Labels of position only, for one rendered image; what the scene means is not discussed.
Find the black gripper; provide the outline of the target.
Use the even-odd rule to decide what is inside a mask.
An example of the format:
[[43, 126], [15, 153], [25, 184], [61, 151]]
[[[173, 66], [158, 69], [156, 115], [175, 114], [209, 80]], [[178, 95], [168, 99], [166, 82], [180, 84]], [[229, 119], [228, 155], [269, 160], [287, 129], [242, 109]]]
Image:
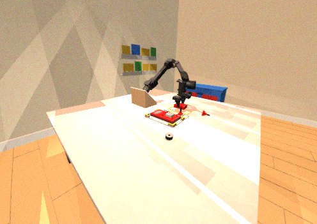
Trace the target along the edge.
[[187, 99], [186, 97], [182, 97], [182, 93], [186, 91], [186, 88], [185, 89], [181, 89], [181, 88], [178, 88], [178, 94], [177, 96], [173, 96], [173, 100], [176, 102], [177, 104], [177, 107], [180, 106], [180, 102], [182, 101], [182, 104], [184, 104], [185, 100]]

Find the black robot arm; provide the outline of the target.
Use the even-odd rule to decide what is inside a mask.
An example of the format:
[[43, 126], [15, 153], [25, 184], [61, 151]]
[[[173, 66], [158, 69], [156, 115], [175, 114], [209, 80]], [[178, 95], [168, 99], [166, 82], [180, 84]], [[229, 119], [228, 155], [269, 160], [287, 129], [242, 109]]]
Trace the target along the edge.
[[[173, 64], [175, 63], [175, 64]], [[175, 68], [177, 67], [182, 80], [178, 79], [177, 82], [179, 82], [178, 88], [181, 89], [195, 89], [196, 88], [196, 80], [189, 80], [188, 73], [183, 70], [179, 60], [175, 60], [173, 58], [168, 58], [166, 59], [164, 66], [160, 69], [160, 71], [151, 79], [147, 80], [144, 82], [144, 87], [143, 90], [145, 90], [147, 93], [149, 93], [150, 90], [152, 90], [154, 87], [158, 85], [158, 80], [160, 79], [161, 76], [170, 68]], [[192, 96], [192, 92], [183, 92], [182, 97], [186, 97], [187, 99], [190, 99]]]

